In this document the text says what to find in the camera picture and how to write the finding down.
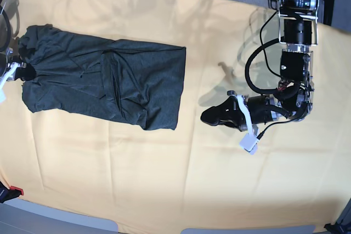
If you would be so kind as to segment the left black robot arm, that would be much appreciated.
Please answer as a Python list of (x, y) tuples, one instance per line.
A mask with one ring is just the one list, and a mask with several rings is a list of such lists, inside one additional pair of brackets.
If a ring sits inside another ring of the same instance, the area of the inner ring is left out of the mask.
[[(205, 110), (200, 120), (211, 126), (223, 125), (241, 132), (259, 124), (271, 127), (298, 122), (310, 114), (312, 95), (312, 52), (310, 47), (318, 44), (318, 9), (320, 0), (276, 0), (275, 15), (278, 17), (279, 36), (262, 42), (247, 59), (245, 80), (257, 96), (245, 97), (228, 91), (228, 98), (218, 106)], [(258, 88), (250, 76), (253, 60), (266, 49), (283, 44), (280, 57), (278, 86), (273, 89)]]

